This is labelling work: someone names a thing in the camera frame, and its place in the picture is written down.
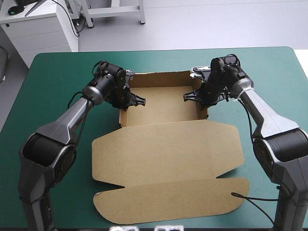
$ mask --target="green table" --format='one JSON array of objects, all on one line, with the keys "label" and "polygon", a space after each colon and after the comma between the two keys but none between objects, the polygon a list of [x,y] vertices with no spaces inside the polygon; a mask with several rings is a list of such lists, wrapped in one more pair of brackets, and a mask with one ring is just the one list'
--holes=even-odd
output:
[{"label": "green table", "polygon": [[[93,65],[107,60],[136,72],[180,71],[207,65],[214,57],[235,53],[242,68],[255,82],[255,90],[278,113],[308,130],[308,81],[288,47],[49,53],[38,55],[29,70],[6,124],[0,133],[0,227],[26,227],[18,195],[20,161],[18,150],[39,126],[54,121],[67,106],[70,97],[91,80]],[[245,164],[226,174],[247,177],[250,196],[277,198],[276,185],[270,183],[257,162],[249,140],[247,115],[238,102],[220,102],[209,109],[211,120],[235,125],[241,135]],[[59,228],[107,228],[112,225],[96,211],[95,193],[116,186],[93,180],[91,142],[119,128],[118,109],[107,103],[90,113],[77,149],[77,160],[60,185],[51,190],[55,222]],[[275,202],[258,202],[272,217]],[[266,228],[269,220],[248,202],[235,211],[205,218],[191,218],[140,224],[183,224],[191,228]]]}]

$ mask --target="cardboard box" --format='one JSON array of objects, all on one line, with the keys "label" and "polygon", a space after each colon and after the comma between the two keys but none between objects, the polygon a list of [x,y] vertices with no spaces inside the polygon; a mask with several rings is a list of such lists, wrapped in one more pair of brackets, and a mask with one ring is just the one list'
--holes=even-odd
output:
[{"label": "cardboard box", "polygon": [[93,178],[123,189],[97,193],[107,220],[133,224],[231,212],[247,195],[245,178],[217,179],[244,163],[235,126],[205,120],[207,110],[183,101],[200,87],[190,71],[137,74],[131,91],[146,106],[120,111],[122,128],[93,141]]}]

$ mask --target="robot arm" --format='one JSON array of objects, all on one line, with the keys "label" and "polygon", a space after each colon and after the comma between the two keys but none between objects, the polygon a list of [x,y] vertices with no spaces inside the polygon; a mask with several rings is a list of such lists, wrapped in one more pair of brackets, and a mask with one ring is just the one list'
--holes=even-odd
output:
[{"label": "robot arm", "polygon": [[76,130],[89,110],[103,101],[124,109],[145,105],[145,99],[130,92],[128,81],[133,72],[106,61],[95,67],[94,78],[82,90],[82,97],[56,121],[38,128],[20,150],[18,189],[31,231],[55,230],[49,190],[74,163],[80,138]]},{"label": "robot arm", "polygon": [[275,231],[302,231],[308,207],[308,135],[292,120],[278,115],[254,90],[235,55],[215,58],[209,67],[195,67],[192,77],[200,89],[184,94],[203,107],[236,98],[242,101],[257,127],[254,153],[269,179],[280,185]]}]

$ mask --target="black mouse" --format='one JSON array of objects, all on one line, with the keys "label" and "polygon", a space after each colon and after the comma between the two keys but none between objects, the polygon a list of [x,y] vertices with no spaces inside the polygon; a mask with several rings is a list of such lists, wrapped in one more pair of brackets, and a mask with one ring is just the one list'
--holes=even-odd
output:
[{"label": "black mouse", "polygon": [[8,10],[8,13],[9,13],[9,15],[16,15],[18,13],[21,13],[22,11],[24,11],[24,7],[23,6],[12,6]]}]

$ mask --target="white desk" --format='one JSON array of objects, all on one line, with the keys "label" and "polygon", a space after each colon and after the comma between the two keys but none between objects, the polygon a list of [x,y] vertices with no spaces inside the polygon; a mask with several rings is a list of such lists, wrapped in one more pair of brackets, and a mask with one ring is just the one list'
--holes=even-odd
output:
[{"label": "white desk", "polygon": [[[58,2],[66,8],[64,0]],[[26,6],[22,13],[11,16],[7,11],[14,5],[13,0],[4,0],[0,24],[28,67],[39,53],[78,51],[78,38],[58,4],[46,1],[28,17],[25,14],[34,3]]]}]

